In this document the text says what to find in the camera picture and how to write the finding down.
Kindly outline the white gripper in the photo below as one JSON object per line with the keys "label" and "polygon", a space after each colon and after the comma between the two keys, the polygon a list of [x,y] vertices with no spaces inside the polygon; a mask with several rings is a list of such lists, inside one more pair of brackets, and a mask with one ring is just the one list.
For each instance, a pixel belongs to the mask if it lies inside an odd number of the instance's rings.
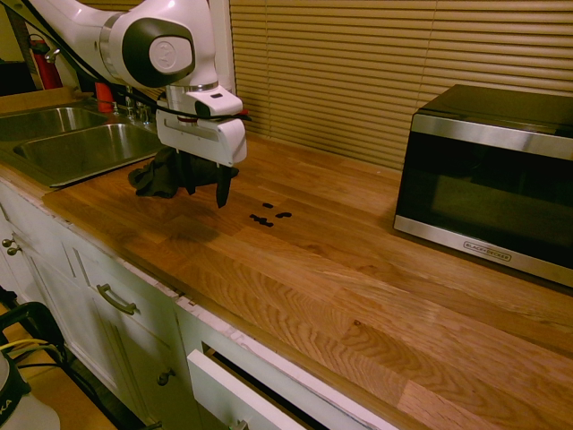
{"label": "white gripper", "polygon": [[196,123],[184,123],[174,114],[159,111],[156,127],[158,138],[164,145],[180,150],[177,152],[178,174],[181,186],[189,195],[193,195],[196,189],[190,154],[220,164],[216,200],[219,208],[224,207],[232,180],[231,167],[247,156],[243,122],[240,119],[198,119]]}

